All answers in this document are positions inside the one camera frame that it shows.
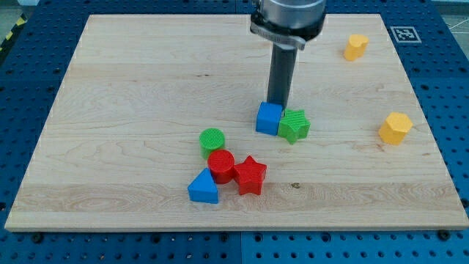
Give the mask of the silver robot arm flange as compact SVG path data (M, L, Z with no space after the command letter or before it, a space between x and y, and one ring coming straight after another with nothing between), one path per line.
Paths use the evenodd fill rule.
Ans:
M258 0L252 33L286 49L303 50L322 31L326 0Z

